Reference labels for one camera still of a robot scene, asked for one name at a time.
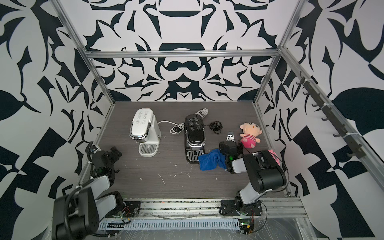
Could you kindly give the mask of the white coffee machine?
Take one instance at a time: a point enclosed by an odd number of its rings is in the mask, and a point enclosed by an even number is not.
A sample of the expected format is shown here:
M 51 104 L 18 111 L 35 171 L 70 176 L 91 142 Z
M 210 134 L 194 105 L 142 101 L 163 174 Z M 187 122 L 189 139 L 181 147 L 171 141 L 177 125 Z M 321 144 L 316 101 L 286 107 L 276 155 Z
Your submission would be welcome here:
M 130 127 L 130 137 L 139 143 L 142 157 L 153 157 L 160 146 L 161 130 L 154 112 L 148 108 L 137 110 Z

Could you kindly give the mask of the blue cleaning cloth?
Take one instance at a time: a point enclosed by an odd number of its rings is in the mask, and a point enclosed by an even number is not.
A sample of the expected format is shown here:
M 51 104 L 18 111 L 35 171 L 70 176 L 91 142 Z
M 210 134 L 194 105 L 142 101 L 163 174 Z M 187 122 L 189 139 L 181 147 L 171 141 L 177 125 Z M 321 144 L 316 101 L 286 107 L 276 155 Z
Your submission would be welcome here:
M 219 149 L 214 149 L 208 154 L 199 156 L 199 165 L 201 171 L 214 170 L 217 166 L 226 169 L 226 156 Z

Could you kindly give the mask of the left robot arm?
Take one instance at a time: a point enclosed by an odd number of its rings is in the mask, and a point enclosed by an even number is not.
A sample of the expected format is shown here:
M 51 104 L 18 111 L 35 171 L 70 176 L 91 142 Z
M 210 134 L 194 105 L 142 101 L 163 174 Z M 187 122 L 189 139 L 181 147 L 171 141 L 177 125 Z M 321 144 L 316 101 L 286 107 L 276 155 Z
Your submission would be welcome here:
M 118 191 L 106 193 L 115 182 L 118 170 L 114 164 L 122 153 L 112 147 L 103 151 L 90 142 L 86 147 L 86 155 L 90 164 L 88 181 L 54 202 L 52 222 L 53 240 L 83 240 L 87 236 L 111 238 L 117 235 L 99 233 L 101 220 L 107 216 L 118 216 L 123 224 L 125 220 L 122 210 L 126 207 Z

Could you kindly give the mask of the black coffee machine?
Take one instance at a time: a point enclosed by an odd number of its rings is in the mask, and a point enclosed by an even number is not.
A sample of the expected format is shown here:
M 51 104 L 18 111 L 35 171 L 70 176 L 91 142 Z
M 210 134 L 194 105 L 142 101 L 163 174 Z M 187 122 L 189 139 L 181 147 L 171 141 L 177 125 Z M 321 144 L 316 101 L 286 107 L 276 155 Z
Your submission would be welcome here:
M 187 162 L 199 164 L 205 154 L 206 134 L 203 118 L 198 114 L 188 115 L 184 122 L 185 154 Z

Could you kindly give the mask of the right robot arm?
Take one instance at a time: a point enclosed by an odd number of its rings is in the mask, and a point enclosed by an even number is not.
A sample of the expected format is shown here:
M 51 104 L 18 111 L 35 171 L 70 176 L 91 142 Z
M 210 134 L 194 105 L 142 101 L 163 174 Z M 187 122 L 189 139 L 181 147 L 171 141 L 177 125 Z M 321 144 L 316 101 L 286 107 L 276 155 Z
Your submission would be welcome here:
M 244 153 L 245 148 L 239 141 L 220 142 L 219 150 L 226 157 L 228 172 L 247 173 L 249 177 L 249 183 L 234 199 L 237 212 L 245 214 L 259 208 L 259 199 L 263 195 L 284 190 L 288 186 L 283 162 L 273 150 Z

